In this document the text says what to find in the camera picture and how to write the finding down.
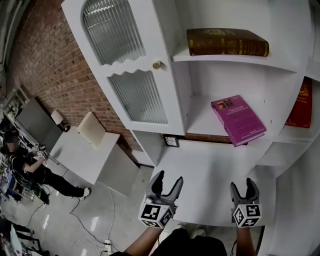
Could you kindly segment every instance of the glass cabinet door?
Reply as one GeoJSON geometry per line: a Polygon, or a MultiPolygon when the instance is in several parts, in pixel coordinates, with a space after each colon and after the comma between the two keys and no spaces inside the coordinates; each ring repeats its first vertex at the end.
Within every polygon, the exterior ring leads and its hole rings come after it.
{"type": "Polygon", "coordinates": [[[64,0],[83,56],[130,130],[183,135],[176,80],[152,0],[64,0]]]}
{"type": "Polygon", "coordinates": [[[88,0],[82,18],[101,64],[146,55],[128,0],[88,0]]]}

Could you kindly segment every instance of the white box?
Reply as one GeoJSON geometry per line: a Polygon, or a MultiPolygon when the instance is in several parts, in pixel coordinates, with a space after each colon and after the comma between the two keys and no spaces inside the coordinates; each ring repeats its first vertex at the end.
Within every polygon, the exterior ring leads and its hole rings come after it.
{"type": "Polygon", "coordinates": [[[92,112],[86,114],[76,130],[96,149],[106,134],[105,128],[92,112]]]}
{"type": "Polygon", "coordinates": [[[262,217],[261,204],[239,204],[233,213],[239,228],[249,228],[257,225],[262,217]]]}
{"type": "Polygon", "coordinates": [[[148,227],[163,229],[174,216],[168,205],[142,203],[139,211],[139,220],[148,227]]]}

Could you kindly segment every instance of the brown book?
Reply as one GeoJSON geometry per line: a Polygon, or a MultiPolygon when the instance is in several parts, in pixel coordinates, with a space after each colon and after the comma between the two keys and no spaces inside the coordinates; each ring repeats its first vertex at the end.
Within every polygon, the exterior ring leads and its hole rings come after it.
{"type": "Polygon", "coordinates": [[[186,31],[189,52],[194,55],[252,55],[266,57],[269,43],[249,30],[197,28],[186,31]]]}
{"type": "Polygon", "coordinates": [[[310,128],[312,117],[312,80],[308,77],[303,79],[299,95],[291,110],[287,126],[310,128]]]}

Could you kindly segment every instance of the shelf board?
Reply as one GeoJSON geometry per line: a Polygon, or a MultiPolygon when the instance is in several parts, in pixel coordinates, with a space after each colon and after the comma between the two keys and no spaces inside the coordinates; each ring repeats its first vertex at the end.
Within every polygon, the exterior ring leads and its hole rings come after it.
{"type": "Polygon", "coordinates": [[[187,39],[182,39],[180,45],[176,48],[173,56],[171,57],[173,62],[191,62],[191,61],[223,61],[223,62],[242,62],[251,63],[264,66],[275,67],[292,72],[297,72],[298,68],[294,66],[284,54],[270,51],[268,57],[248,56],[248,55],[229,55],[229,54],[217,54],[217,55],[197,55],[191,56],[189,54],[189,48],[187,39]]]}
{"type": "MultiPolygon", "coordinates": [[[[211,102],[222,99],[223,97],[212,97],[212,96],[193,96],[191,108],[189,111],[189,118],[187,122],[187,133],[192,134],[206,134],[206,135],[218,135],[228,136],[217,115],[211,108],[211,102]]],[[[265,125],[268,134],[269,119],[267,115],[262,116],[264,111],[259,111],[263,107],[261,101],[254,98],[243,97],[252,110],[258,115],[262,123],[265,125]]]]}
{"type": "Polygon", "coordinates": [[[287,167],[292,165],[308,148],[310,143],[282,143],[273,142],[261,159],[259,166],[287,167]]]}
{"type": "Polygon", "coordinates": [[[305,76],[320,82],[320,62],[309,57],[305,76]]]}
{"type": "MultiPolygon", "coordinates": [[[[164,170],[163,192],[169,192],[175,181],[183,177],[183,187],[175,220],[210,226],[234,227],[231,223],[230,184],[234,182],[241,195],[246,194],[246,177],[252,166],[252,154],[246,146],[179,140],[180,147],[165,147],[152,176],[164,170]]],[[[263,215],[259,222],[273,222],[276,180],[255,179],[260,190],[263,215]]]]}
{"type": "Polygon", "coordinates": [[[310,128],[284,125],[276,142],[312,142],[320,132],[320,82],[312,81],[312,116],[310,128]]]}
{"type": "Polygon", "coordinates": [[[251,179],[276,179],[286,169],[280,166],[256,165],[248,175],[251,179]]]}

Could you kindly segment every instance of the pink book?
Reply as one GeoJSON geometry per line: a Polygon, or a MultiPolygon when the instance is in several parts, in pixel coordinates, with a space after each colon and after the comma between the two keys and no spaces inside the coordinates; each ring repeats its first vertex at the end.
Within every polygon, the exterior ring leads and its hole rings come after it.
{"type": "Polygon", "coordinates": [[[265,134],[265,126],[240,95],[213,101],[211,107],[235,147],[265,134]]]}

